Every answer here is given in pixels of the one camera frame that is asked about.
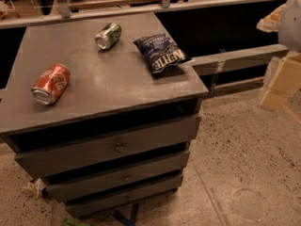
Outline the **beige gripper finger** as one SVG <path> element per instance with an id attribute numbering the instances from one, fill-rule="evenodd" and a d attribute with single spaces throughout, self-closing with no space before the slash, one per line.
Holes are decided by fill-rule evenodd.
<path id="1" fill-rule="evenodd" d="M 283 58 L 273 56 L 264 78 L 259 107 L 275 112 L 301 89 L 301 53 L 289 52 Z"/>
<path id="2" fill-rule="evenodd" d="M 285 8 L 285 4 L 277 7 L 264 18 L 260 19 L 256 28 L 266 33 L 278 32 L 281 29 L 281 18 Z"/>

